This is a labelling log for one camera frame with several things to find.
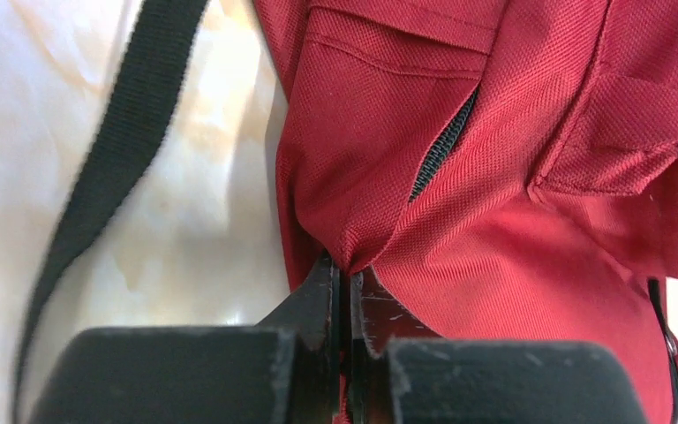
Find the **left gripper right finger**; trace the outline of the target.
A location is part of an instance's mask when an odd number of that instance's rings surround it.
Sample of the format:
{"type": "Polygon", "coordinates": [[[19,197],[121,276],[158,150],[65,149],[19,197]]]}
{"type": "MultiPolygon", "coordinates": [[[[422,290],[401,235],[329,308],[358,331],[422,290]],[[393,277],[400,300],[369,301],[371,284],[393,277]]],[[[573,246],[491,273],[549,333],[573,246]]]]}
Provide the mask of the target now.
{"type": "Polygon", "coordinates": [[[373,269],[349,281],[356,423],[643,423],[629,378],[583,342],[439,336],[373,269]]]}

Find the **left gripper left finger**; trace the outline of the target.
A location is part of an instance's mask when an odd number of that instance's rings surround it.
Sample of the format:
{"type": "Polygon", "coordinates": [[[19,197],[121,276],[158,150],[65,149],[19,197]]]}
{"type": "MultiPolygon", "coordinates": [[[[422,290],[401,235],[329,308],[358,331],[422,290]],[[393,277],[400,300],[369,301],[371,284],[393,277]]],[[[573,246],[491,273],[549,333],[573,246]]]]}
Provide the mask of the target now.
{"type": "Polygon", "coordinates": [[[88,329],[63,350],[32,423],[329,423],[339,409],[338,284],[327,255],[244,327],[88,329]]]}

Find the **red backpack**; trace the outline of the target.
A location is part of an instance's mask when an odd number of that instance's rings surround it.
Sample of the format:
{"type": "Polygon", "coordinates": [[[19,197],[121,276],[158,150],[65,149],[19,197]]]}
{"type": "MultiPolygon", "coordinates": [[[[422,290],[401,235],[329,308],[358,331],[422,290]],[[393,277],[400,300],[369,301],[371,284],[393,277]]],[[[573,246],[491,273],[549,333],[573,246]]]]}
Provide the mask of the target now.
{"type": "MultiPolygon", "coordinates": [[[[15,423],[32,423],[41,315],[156,156],[204,7],[141,5],[34,285],[15,423]]],[[[678,1],[253,7],[287,100],[275,196],[290,294],[323,255],[340,274],[329,423],[356,423],[349,281],[365,269],[447,339],[598,345],[643,423],[678,421],[678,1]]]]}

